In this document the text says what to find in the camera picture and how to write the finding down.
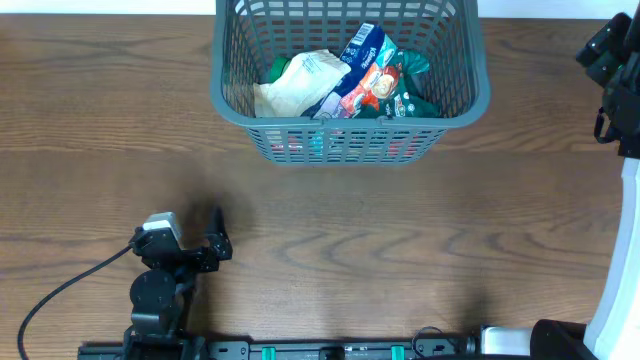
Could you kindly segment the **green capped jar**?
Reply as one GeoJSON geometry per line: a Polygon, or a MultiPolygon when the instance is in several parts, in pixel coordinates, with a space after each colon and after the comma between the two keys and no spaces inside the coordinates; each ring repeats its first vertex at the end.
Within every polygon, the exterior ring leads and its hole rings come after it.
{"type": "Polygon", "coordinates": [[[276,57],[268,72],[267,82],[273,83],[277,81],[283,75],[283,73],[287,70],[290,63],[291,63],[290,58],[276,57]]]}

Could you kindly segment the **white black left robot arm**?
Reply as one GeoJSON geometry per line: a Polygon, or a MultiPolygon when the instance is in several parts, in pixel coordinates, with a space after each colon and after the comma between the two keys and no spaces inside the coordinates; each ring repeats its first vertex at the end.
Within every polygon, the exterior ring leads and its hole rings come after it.
{"type": "Polygon", "coordinates": [[[197,278],[215,272],[232,258],[222,211],[212,211],[204,231],[206,246],[183,249],[183,232],[172,212],[149,216],[129,241],[148,270],[129,291],[132,326],[125,336],[124,359],[207,359],[205,338],[186,332],[197,278]]]}

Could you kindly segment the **green Nescafe coffee bag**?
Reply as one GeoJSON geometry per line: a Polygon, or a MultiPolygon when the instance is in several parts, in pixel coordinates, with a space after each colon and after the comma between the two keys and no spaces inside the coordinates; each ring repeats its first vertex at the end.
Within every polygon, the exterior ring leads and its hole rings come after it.
{"type": "Polygon", "coordinates": [[[415,76],[429,68],[419,52],[399,50],[384,68],[365,76],[361,82],[364,93],[354,101],[352,118],[439,117],[439,107],[424,100],[414,82],[415,76]]]}

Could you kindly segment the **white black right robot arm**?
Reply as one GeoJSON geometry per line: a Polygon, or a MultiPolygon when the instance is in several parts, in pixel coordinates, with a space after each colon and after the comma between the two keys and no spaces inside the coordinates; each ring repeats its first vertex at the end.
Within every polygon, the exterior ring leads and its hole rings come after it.
{"type": "Polygon", "coordinates": [[[541,319],[531,328],[485,326],[460,359],[636,359],[639,356],[639,17],[618,13],[577,53],[603,89],[594,125],[600,144],[616,142],[621,217],[606,284],[587,324],[541,319]]]}

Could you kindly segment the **beige paper pouch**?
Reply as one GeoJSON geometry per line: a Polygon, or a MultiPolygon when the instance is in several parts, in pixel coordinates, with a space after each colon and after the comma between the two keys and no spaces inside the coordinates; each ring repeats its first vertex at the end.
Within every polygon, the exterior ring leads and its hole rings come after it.
{"type": "Polygon", "coordinates": [[[329,50],[299,53],[273,83],[253,84],[257,117],[300,117],[324,98],[350,67],[329,50]]]}

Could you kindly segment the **Kleenex tissue multipack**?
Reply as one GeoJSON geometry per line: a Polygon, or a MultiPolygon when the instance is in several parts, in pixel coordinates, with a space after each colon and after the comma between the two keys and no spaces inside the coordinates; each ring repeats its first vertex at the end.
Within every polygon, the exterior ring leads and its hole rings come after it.
{"type": "Polygon", "coordinates": [[[351,118],[356,115],[365,98],[372,96],[371,88],[383,75],[396,51],[397,46],[380,26],[363,23],[339,57],[350,71],[303,115],[315,119],[351,118]]]}

